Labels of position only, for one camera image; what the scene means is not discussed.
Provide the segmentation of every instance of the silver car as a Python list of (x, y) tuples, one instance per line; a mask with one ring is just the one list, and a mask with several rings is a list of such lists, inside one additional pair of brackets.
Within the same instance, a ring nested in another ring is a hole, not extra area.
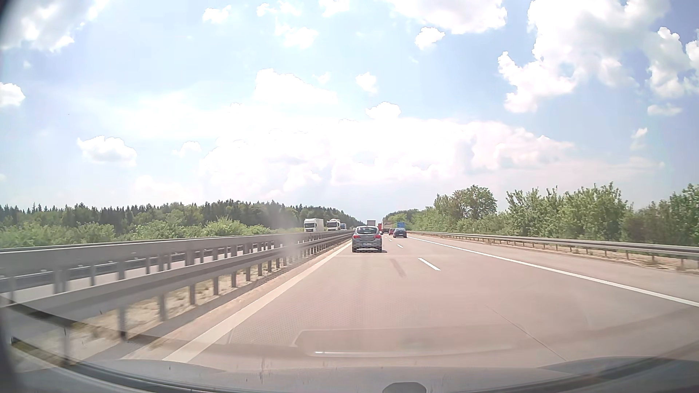
[(383, 238), (378, 227), (357, 227), (352, 235), (352, 252), (362, 248), (373, 248), (383, 251)]

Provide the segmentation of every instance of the white cloud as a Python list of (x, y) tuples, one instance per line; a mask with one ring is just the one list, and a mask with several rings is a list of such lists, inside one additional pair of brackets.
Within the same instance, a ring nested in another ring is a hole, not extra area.
[(665, 105), (653, 104), (648, 107), (648, 114), (651, 116), (674, 116), (682, 112), (682, 108), (667, 103)]
[(127, 166), (136, 165), (136, 151), (124, 144), (121, 138), (104, 138), (104, 135), (95, 136), (86, 141), (78, 138), (78, 146), (82, 150), (82, 156), (88, 161), (97, 164), (118, 163)]
[(648, 128), (639, 128), (631, 134), (631, 150), (641, 150), (646, 146), (646, 134)]
[(318, 4), (325, 7), (323, 16), (326, 17), (350, 10), (350, 0), (320, 0)]
[(401, 114), (401, 107), (394, 103), (382, 102), (371, 109), (365, 109), (366, 115), (374, 120), (392, 120)]
[(303, 82), (293, 73), (276, 73), (273, 69), (257, 72), (253, 98), (267, 103), (329, 103), (338, 102), (337, 93), (319, 89)]
[(284, 34), (284, 46), (297, 45), (300, 49), (306, 49), (313, 44), (318, 32), (307, 27), (297, 29), (287, 24), (277, 24), (275, 34), (278, 36)]
[[(300, 80), (290, 84), (307, 89)], [(355, 215), (393, 208), (392, 203), (381, 207), (381, 202), (370, 208), (352, 205), (357, 192), (377, 186), (402, 190), (402, 204), (420, 207), (423, 200), (430, 204), (435, 193), (463, 184), (484, 185), (504, 195), (516, 187), (574, 190), (611, 180), (623, 184), (660, 170), (658, 162), (639, 157), (616, 164), (580, 157), (572, 143), (502, 122), (405, 117), (391, 103), (366, 112), (366, 118), (346, 120), (323, 112), (288, 113), (263, 101), (202, 110), (175, 95), (119, 111), (117, 126), (128, 129), (129, 138), (215, 137), (215, 148), (199, 160), (206, 199), (332, 201), (353, 206)], [(348, 135), (371, 136), (372, 143)]]
[(10, 105), (19, 106), (24, 98), (24, 93), (19, 86), (0, 82), (0, 108)]
[[(661, 27), (657, 34), (648, 35), (643, 47), (650, 62), (648, 71), (651, 77), (648, 83), (653, 93), (661, 98), (677, 98), (699, 92), (697, 41), (687, 43), (685, 53), (679, 42), (679, 34)], [(687, 71), (693, 71), (693, 75), (680, 80), (678, 74)]]
[(134, 200), (139, 203), (195, 203), (203, 199), (201, 192), (192, 191), (199, 189), (200, 187), (183, 187), (177, 182), (160, 183), (150, 175), (142, 175), (134, 182), (132, 193)]
[(266, 13), (277, 13), (277, 9), (270, 7), (269, 3), (262, 3), (257, 7), (257, 16), (264, 16)]
[(285, 14), (292, 14), (295, 16), (301, 15), (301, 11), (297, 10), (293, 5), (283, 1), (279, 2), (279, 10)]
[(634, 85), (621, 56), (653, 35), (651, 24), (668, 9), (668, 0), (532, 1), (535, 60), (519, 67), (507, 52), (498, 58), (500, 73), (517, 88), (505, 107), (535, 111), (542, 99), (570, 93), (592, 76), (608, 86)]
[(371, 75), (369, 72), (363, 73), (355, 78), (356, 83), (367, 92), (376, 94), (376, 77)]
[(204, 15), (201, 16), (201, 20), (206, 22), (210, 20), (211, 23), (223, 23), (228, 19), (230, 15), (231, 6), (225, 6), (222, 9), (218, 8), (207, 8), (204, 10)]
[(439, 31), (436, 27), (423, 27), (415, 37), (415, 45), (420, 49), (427, 48), (431, 44), (444, 38), (444, 35), (445, 33)]
[(315, 76), (316, 79), (318, 79), (318, 82), (320, 82), (321, 85), (325, 85), (329, 80), (330, 80), (330, 73), (326, 72), (321, 76)]
[(517, 91), (507, 93), (505, 108), (510, 112), (535, 112), (542, 98), (567, 94), (575, 89), (572, 78), (558, 76), (546, 69), (543, 62), (517, 66), (507, 52), (498, 57), (498, 70)]
[(8, 5), (0, 31), (0, 48), (30, 48), (56, 52), (74, 42), (73, 36), (94, 20), (108, 0), (23, 0)]
[(196, 141), (187, 141), (182, 144), (182, 147), (179, 150), (173, 150), (173, 154), (184, 157), (187, 152), (200, 152), (201, 151), (201, 145), (199, 145), (199, 142)]
[(505, 26), (502, 0), (386, 0), (396, 11), (452, 34), (482, 33)]

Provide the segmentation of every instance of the sandy ground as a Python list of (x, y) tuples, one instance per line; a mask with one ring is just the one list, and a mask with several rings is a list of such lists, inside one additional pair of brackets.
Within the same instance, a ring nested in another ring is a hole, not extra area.
[[(294, 258), (289, 265), (297, 265), (306, 260), (316, 257), (298, 259)], [(269, 271), (267, 263), (262, 264), (262, 274), (258, 275), (257, 265), (251, 268), (250, 281), (245, 281), (245, 271), (236, 272), (236, 282), (238, 287), (231, 286), (231, 275), (219, 277), (219, 294), (214, 295), (213, 280), (208, 280), (196, 284), (196, 305), (189, 304), (189, 288), (183, 287), (179, 290), (169, 292), (166, 296), (166, 307), (168, 318), (186, 313), (187, 311), (205, 304), (219, 296), (228, 294), (235, 290), (241, 290), (246, 285), (253, 285), (255, 281), (264, 278), (265, 276), (274, 273), (278, 270), (286, 268), (283, 262), (280, 263), (280, 269), (276, 268), (275, 262), (272, 263), (272, 269)], [(151, 329), (160, 324), (159, 309), (157, 298), (140, 301), (132, 304), (127, 309), (127, 338), (134, 337), (138, 334)], [(71, 345), (69, 348), (69, 357), (73, 360), (82, 360), (100, 353), (121, 342), (119, 337), (117, 324), (117, 311), (112, 310), (98, 317), (93, 317), (85, 321), (75, 323), (70, 329)], [(41, 348), (42, 351), (49, 352), (55, 355), (64, 354), (64, 337), (66, 331), (63, 328), (56, 329), (49, 333), (37, 336), (28, 344)]]

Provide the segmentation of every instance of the windshield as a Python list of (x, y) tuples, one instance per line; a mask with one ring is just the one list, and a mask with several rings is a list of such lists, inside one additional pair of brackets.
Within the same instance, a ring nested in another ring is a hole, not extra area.
[(375, 227), (359, 227), (356, 232), (360, 235), (370, 235), (379, 233), (379, 229)]
[(699, 0), (0, 7), (24, 380), (494, 392), (699, 360)]

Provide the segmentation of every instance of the car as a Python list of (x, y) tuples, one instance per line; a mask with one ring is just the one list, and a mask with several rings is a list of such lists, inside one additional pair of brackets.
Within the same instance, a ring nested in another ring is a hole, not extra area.
[(378, 227), (370, 227), (368, 225), (357, 227), (352, 235), (352, 252), (357, 252), (360, 249), (374, 249), (378, 252), (383, 251), (383, 237)]
[(392, 230), (394, 238), (407, 238), (408, 237), (408, 231), (405, 230), (405, 228), (396, 228), (396, 230)]

